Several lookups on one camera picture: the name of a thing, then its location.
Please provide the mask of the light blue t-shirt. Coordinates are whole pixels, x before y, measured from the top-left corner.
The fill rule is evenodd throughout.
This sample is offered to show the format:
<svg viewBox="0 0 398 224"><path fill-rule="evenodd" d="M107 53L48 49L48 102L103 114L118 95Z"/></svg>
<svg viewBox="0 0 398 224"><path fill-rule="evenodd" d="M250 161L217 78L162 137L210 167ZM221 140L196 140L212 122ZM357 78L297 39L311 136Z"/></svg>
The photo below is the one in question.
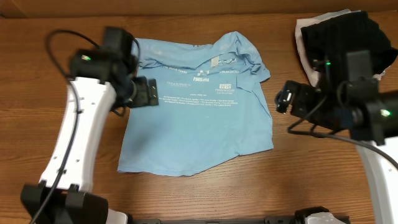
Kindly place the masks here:
<svg viewBox="0 0 398 224"><path fill-rule="evenodd" d="M270 72L245 36L139 45L139 74L156 81L159 103L130 111L118 171L192 176L274 147L261 87Z"/></svg>

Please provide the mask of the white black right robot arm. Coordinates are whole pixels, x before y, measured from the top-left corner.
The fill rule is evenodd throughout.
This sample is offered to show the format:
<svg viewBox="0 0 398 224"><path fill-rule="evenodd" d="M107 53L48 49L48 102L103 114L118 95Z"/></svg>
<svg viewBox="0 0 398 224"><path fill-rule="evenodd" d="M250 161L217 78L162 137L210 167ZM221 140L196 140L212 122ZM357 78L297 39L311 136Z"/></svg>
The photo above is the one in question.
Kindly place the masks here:
<svg viewBox="0 0 398 224"><path fill-rule="evenodd" d="M315 63L316 86L286 81L279 113L299 118L290 134L349 142L363 162L377 223L397 223L397 92L380 93L369 51Z"/></svg>

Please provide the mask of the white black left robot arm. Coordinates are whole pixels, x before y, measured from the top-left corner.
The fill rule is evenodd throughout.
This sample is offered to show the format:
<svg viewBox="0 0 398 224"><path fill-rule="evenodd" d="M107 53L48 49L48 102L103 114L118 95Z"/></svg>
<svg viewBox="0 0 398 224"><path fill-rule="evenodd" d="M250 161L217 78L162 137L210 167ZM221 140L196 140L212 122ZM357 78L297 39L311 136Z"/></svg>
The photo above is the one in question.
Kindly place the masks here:
<svg viewBox="0 0 398 224"><path fill-rule="evenodd" d="M57 143L39 182L25 184L20 197L32 223L132 223L92 188L108 115L159 103L156 81L137 74L140 55L131 33L107 27L102 44L76 51L62 70L68 96Z"/></svg>

